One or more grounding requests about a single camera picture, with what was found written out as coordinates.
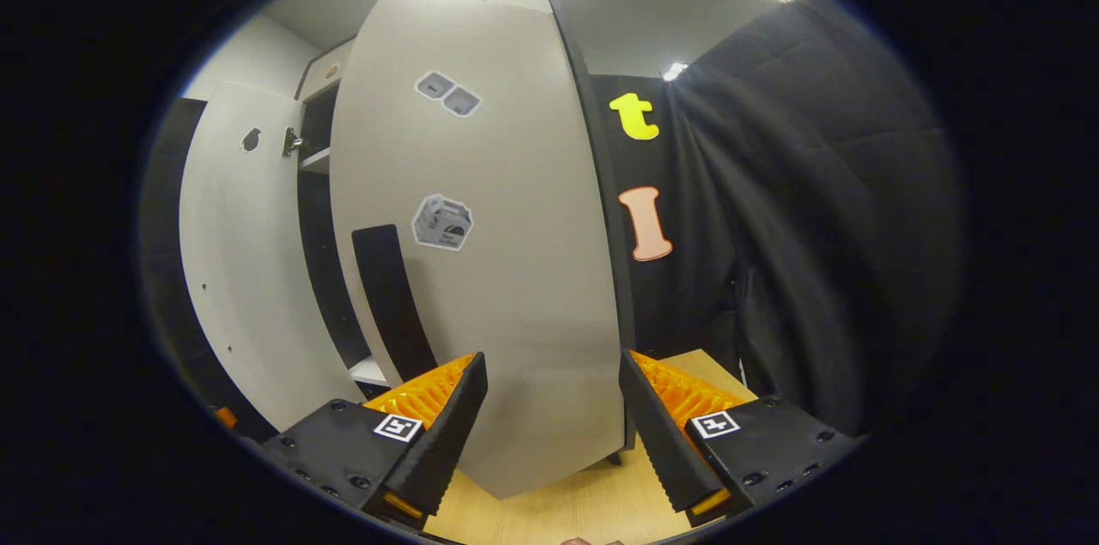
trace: letter cutout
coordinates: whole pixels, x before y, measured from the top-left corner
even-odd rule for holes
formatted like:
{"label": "letter cutout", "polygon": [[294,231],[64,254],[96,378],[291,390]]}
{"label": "letter cutout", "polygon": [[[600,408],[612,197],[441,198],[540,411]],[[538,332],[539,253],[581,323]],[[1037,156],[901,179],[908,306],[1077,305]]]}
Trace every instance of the letter cutout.
{"label": "letter cutout", "polygon": [[653,104],[648,100],[637,99],[636,92],[625,92],[610,103],[611,110],[619,113],[622,121],[622,131],[635,140],[652,140],[659,135],[660,127],[645,123],[643,112],[652,112]]}
{"label": "letter cutout", "polygon": [[633,220],[633,232],[637,238],[637,247],[633,251],[635,260],[654,260],[671,253],[671,243],[664,237],[660,218],[656,214],[656,198],[659,196],[655,186],[637,186],[619,196],[619,201],[630,211],[630,219]]}

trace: black curtain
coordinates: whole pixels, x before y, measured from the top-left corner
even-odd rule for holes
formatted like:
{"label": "black curtain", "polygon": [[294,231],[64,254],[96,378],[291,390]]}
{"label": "black curtain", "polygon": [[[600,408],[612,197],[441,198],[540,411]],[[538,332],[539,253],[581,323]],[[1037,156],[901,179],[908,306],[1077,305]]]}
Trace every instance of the black curtain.
{"label": "black curtain", "polygon": [[[674,247],[629,260],[639,349],[706,348],[757,393],[865,432],[959,293],[958,175],[901,60],[834,2],[797,0],[671,82],[592,84],[617,185],[659,189]],[[657,137],[623,133],[608,103],[624,92],[652,103]],[[623,205],[607,211],[632,235]]]}

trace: white cabinet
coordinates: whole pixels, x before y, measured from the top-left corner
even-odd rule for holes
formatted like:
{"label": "white cabinet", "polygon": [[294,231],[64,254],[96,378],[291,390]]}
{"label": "white cabinet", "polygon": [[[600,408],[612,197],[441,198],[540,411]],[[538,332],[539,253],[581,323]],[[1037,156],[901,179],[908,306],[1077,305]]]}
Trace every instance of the white cabinet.
{"label": "white cabinet", "polygon": [[[431,73],[440,84],[421,88]],[[480,103],[449,100],[458,91]],[[373,225],[397,225],[437,362],[486,355],[488,396],[463,472],[507,498],[622,446],[603,211],[552,13],[491,0],[377,2],[341,80],[329,176],[341,266],[385,378],[397,371],[352,244]],[[460,251],[413,238],[413,216],[435,193],[471,213]]]}
{"label": "white cabinet", "polygon": [[301,90],[298,91],[298,100],[310,100],[320,92],[338,84],[343,78],[344,68],[347,65],[347,57],[354,47],[355,40],[346,41],[329,53],[318,56],[309,67],[306,68],[306,77],[301,82]]}
{"label": "white cabinet", "polygon": [[279,431],[363,394],[310,291],[298,225],[298,157],[282,155],[302,105],[223,82],[202,112],[179,192],[187,290],[210,347]]}

